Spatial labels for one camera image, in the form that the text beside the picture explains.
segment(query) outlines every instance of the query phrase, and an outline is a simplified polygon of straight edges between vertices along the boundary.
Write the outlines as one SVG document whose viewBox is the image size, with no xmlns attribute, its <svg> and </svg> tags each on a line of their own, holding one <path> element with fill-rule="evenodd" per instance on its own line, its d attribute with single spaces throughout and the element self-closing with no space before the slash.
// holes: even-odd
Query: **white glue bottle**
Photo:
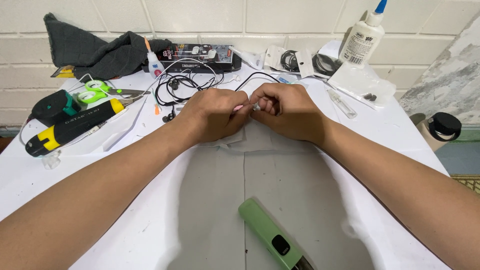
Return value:
<svg viewBox="0 0 480 270">
<path fill-rule="evenodd" d="M 384 28 L 380 22 L 384 18 L 384 9 L 387 0 L 381 0 L 377 9 L 370 13 L 365 21 L 353 25 L 343 49 L 340 60 L 350 62 L 356 66 L 363 66 L 372 56 L 380 40 L 384 37 Z"/>
<path fill-rule="evenodd" d="M 148 58 L 148 71 L 150 72 L 150 75 L 155 79 L 158 76 L 160 76 L 164 71 L 165 68 L 163 67 L 162 63 L 158 60 L 158 57 L 152 50 L 150 49 L 150 44 L 148 43 L 148 40 L 146 37 L 145 38 L 145 45 L 147 46 L 148 53 L 147 53 L 147 58 Z"/>
</svg>

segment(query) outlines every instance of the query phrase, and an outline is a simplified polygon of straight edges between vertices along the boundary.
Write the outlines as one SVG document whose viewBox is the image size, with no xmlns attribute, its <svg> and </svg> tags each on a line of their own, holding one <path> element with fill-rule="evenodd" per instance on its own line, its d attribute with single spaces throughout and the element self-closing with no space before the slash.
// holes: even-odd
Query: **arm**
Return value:
<svg viewBox="0 0 480 270">
<path fill-rule="evenodd" d="M 240 104 L 244 107 L 230 116 Z M 165 166 L 199 142 L 234 134 L 252 108 L 245 92 L 196 93 L 171 122 L 63 179 L 0 221 L 1 268 L 67 269 Z"/>
<path fill-rule="evenodd" d="M 332 155 L 450 267 L 480 269 L 480 197 L 475 193 L 328 119 L 302 86 L 262 85 L 252 95 L 251 103 L 256 102 L 262 111 L 252 112 L 252 118 Z"/>
</svg>

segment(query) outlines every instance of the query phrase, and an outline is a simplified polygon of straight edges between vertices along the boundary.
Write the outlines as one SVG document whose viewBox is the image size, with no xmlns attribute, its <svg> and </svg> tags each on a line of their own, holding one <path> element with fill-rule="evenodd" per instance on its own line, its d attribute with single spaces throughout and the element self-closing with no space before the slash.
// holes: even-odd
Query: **brick wall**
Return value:
<svg viewBox="0 0 480 270">
<path fill-rule="evenodd" d="M 342 40 L 379 0 L 0 0 L 0 125 L 21 124 L 63 83 L 51 63 L 43 16 L 111 41 L 131 30 L 173 42 L 234 44 L 264 51 L 319 49 Z M 480 0 L 389 0 L 386 35 L 370 60 L 400 98 L 480 10 Z"/>
</svg>

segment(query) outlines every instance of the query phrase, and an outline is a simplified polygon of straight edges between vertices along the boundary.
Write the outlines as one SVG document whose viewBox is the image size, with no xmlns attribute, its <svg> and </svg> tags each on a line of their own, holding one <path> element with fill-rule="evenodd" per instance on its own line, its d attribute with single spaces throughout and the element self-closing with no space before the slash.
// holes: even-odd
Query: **woven mat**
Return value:
<svg viewBox="0 0 480 270">
<path fill-rule="evenodd" d="M 451 174 L 450 177 L 480 194 L 480 174 Z"/>
</svg>

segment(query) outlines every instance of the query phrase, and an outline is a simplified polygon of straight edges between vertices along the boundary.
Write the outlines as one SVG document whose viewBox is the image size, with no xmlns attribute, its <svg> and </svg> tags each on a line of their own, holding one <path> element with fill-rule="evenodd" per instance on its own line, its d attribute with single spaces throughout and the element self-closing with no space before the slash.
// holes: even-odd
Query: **dark gray towel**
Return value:
<svg viewBox="0 0 480 270">
<path fill-rule="evenodd" d="M 73 25 L 58 21 L 48 13 L 47 27 L 52 60 L 56 67 L 73 65 L 77 79 L 90 73 L 94 79 L 108 80 L 135 71 L 147 58 L 144 38 L 128 31 L 108 43 Z M 171 45 L 168 39 L 149 40 L 153 52 Z"/>
</svg>

